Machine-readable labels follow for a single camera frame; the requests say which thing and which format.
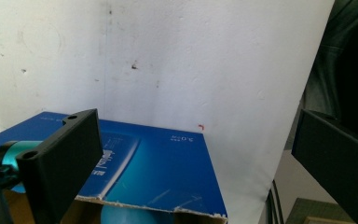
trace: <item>teal object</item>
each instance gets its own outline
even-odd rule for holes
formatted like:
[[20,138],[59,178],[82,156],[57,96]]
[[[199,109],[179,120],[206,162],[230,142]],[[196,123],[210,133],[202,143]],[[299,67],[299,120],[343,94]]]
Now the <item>teal object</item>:
[[102,224],[171,224],[173,214],[144,209],[104,205],[101,212]]
[[16,162],[16,156],[25,150],[33,149],[37,147],[42,141],[20,141],[12,145],[2,159],[2,164],[12,165],[13,168],[19,171],[19,166]]

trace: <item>cardboard box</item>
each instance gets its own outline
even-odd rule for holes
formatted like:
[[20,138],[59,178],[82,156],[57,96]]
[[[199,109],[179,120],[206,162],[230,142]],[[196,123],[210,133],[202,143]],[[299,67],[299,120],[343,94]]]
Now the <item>cardboard box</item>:
[[[0,146],[44,140],[62,126],[64,117],[44,112],[27,119],[0,133]],[[108,120],[100,120],[100,127],[104,155],[62,222],[100,223],[105,204],[170,213],[175,223],[227,223],[201,133]],[[23,192],[21,186],[13,190]],[[6,196],[15,223],[32,223],[31,213],[22,209],[25,195],[8,191]]]

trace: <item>white wall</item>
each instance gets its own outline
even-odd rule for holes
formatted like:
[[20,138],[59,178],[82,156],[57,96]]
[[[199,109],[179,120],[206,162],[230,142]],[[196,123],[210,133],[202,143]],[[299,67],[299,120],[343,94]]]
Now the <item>white wall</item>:
[[332,4],[0,0],[0,131],[97,107],[204,132],[230,223],[256,223]]

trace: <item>blue box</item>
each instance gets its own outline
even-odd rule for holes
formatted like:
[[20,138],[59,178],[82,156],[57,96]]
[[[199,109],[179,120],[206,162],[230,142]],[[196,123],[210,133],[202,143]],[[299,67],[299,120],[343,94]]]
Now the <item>blue box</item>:
[[[7,141],[43,141],[64,114],[43,112],[0,133]],[[76,197],[113,206],[187,213],[227,223],[201,133],[100,120],[103,157]],[[21,187],[13,190],[22,191]]]

